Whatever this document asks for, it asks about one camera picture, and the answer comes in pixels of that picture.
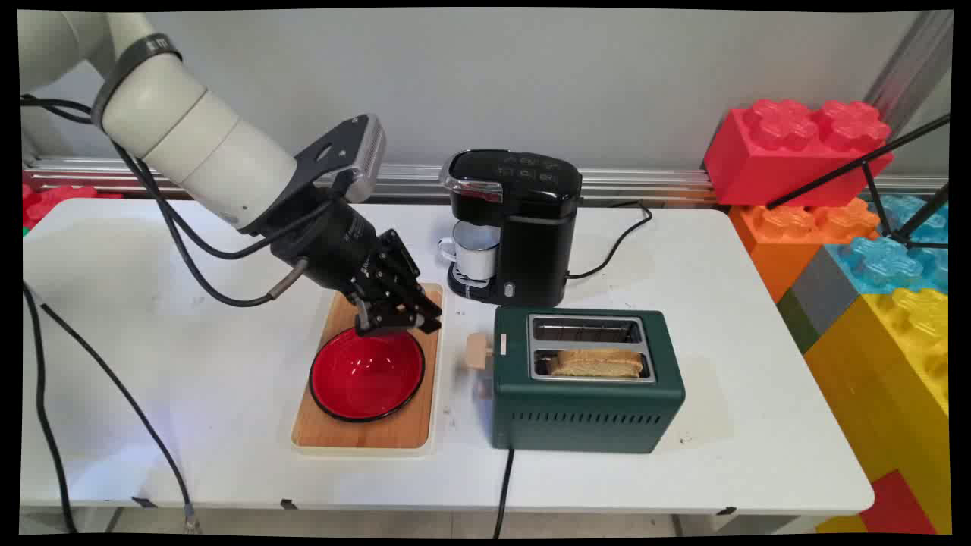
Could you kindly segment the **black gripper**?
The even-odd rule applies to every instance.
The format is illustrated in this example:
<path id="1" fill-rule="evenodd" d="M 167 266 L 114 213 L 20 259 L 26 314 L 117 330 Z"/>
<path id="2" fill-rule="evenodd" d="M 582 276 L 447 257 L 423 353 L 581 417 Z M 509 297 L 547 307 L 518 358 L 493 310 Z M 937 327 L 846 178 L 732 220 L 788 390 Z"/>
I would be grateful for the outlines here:
<path id="1" fill-rule="evenodd" d="M 273 242 L 271 252 L 288 264 L 306 260 L 310 280 L 355 302 L 358 336 L 439 331 L 442 309 L 417 280 L 420 270 L 397 231 L 379 233 L 343 198 L 305 187 L 274 203 L 271 232 L 305 215 L 309 221 Z"/>

